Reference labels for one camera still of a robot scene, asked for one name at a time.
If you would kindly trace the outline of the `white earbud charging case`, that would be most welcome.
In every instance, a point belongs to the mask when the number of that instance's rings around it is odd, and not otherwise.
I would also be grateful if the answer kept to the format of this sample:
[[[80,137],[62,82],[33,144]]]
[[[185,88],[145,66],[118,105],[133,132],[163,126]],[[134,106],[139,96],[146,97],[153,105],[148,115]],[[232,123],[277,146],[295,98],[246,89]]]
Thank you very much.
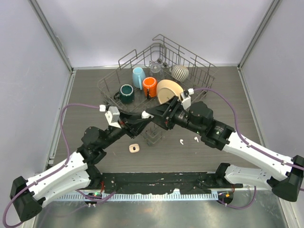
[[[146,111],[143,111],[141,113],[142,119],[148,119],[148,118],[153,118],[154,116],[152,114],[147,113]]]

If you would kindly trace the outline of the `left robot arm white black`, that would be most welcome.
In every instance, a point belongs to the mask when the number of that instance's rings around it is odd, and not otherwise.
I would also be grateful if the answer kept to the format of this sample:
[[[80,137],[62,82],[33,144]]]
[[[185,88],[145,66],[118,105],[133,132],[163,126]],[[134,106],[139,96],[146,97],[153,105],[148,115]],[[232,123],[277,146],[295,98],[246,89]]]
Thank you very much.
[[[25,179],[17,177],[10,191],[13,205],[21,222],[35,217],[53,200],[73,190],[97,189],[102,175],[96,168],[105,156],[105,149],[122,136],[136,137],[154,119],[152,114],[111,111],[105,113],[108,127],[88,127],[82,145],[67,158],[48,170]]]

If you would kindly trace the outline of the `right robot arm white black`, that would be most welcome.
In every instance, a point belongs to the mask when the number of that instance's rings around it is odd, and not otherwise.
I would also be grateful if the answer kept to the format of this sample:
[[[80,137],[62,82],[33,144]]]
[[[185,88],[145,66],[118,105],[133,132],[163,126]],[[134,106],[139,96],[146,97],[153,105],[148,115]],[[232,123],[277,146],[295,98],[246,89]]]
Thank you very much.
[[[300,155],[289,157],[271,151],[244,137],[236,128],[213,117],[213,111],[200,101],[183,107],[178,97],[142,112],[143,119],[165,130],[175,125],[201,136],[208,147],[229,152],[257,166],[255,169],[237,168],[226,164],[218,167],[214,176],[217,186],[247,184],[271,190],[276,196],[296,202],[304,179],[304,159]]]

